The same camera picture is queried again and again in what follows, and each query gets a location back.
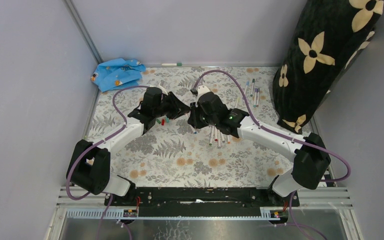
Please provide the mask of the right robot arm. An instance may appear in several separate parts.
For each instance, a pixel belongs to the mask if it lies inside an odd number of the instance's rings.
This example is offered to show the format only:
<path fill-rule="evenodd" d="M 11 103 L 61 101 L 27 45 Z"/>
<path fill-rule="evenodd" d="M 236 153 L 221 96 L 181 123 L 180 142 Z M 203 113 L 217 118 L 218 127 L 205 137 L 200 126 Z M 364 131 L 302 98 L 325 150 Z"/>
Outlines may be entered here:
<path fill-rule="evenodd" d="M 188 123 L 196 129 L 214 126 L 224 135 L 258 143 L 292 162 L 292 169 L 277 176 L 266 193 L 273 206 L 281 205 L 293 191 L 315 190 L 331 162 L 322 151 L 324 144 L 319 135 L 302 136 L 263 124 L 247 111 L 228 108 L 211 91 L 199 94 L 190 103 Z"/>

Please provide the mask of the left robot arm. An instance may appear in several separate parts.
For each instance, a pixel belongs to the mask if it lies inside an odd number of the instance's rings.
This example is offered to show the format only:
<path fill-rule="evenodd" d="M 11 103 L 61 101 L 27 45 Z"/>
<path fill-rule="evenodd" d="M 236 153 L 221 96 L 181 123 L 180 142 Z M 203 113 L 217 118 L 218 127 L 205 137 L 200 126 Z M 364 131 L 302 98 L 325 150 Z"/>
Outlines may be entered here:
<path fill-rule="evenodd" d="M 132 204 L 134 184 L 125 177 L 111 173 L 111 153 L 119 152 L 127 144 L 148 132 L 160 117 L 174 120 L 190 111 L 190 107 L 179 100 L 173 92 L 163 87 L 147 87 L 143 100 L 128 115 L 124 123 L 106 137 L 95 141 L 80 140 L 75 145 L 66 173 L 65 189 L 69 198 L 80 200 L 70 192 L 70 184 L 79 186 L 87 194 L 116 195 L 124 206 Z"/>

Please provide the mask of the green cap red-end marker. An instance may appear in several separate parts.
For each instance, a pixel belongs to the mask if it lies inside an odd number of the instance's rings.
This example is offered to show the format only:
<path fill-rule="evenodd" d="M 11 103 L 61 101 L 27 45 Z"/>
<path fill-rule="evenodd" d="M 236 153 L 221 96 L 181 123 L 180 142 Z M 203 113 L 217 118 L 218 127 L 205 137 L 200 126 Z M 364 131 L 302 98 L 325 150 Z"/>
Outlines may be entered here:
<path fill-rule="evenodd" d="M 214 141 L 215 142 L 218 142 L 218 129 L 214 126 Z"/>

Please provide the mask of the pale yellow cap marker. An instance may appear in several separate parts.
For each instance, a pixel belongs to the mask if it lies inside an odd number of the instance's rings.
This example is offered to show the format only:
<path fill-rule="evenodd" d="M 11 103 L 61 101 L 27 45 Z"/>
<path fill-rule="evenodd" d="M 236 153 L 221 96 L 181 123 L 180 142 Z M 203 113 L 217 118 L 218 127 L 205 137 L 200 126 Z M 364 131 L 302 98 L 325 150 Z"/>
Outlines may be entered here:
<path fill-rule="evenodd" d="M 239 96 L 236 98 L 236 101 L 235 101 L 235 104 L 234 104 L 234 108 L 237 108 L 240 99 L 241 98 Z"/>

